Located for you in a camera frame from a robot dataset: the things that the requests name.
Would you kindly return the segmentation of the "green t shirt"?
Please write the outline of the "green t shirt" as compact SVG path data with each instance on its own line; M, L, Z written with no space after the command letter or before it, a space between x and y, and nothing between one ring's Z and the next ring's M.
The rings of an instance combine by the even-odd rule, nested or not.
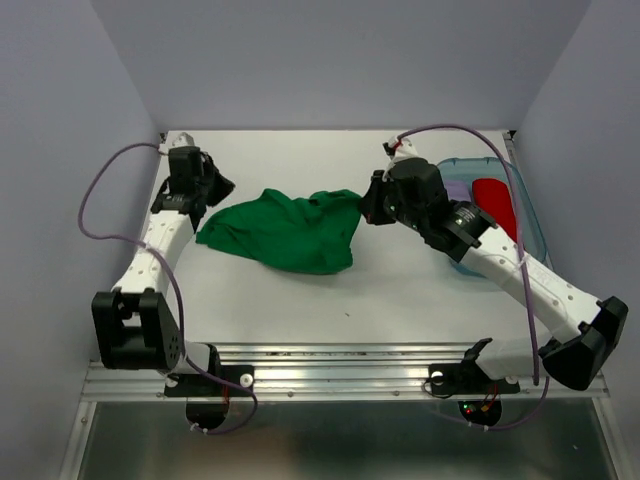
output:
M308 198L266 189L254 200L214 213L195 241L281 271L334 275L353 266L351 242L361 218L360 200L346 189Z

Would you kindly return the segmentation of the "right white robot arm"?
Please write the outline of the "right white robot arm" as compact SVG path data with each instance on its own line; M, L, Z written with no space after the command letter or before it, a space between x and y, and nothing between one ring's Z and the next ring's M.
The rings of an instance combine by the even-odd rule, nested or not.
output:
M576 391L586 390L617 347L628 306L599 299L559 277L527 252L484 210L449 198L440 170L405 158L376 170L359 210L367 223L400 223L432 249L500 287L548 331L538 350L493 339L477 342L460 366L463 384L482 390L494 380L541 372Z

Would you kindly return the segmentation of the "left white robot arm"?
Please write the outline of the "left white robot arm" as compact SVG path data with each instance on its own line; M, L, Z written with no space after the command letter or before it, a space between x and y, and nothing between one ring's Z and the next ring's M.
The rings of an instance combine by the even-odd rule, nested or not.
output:
M187 134L157 150L169 174L151 201L142 237L132 242L133 259L91 303L100 357L109 369L188 375L199 393L210 394L222 384L219 355L212 346L186 340L184 304L172 310L166 295L179 291L174 270L208 208L235 185Z

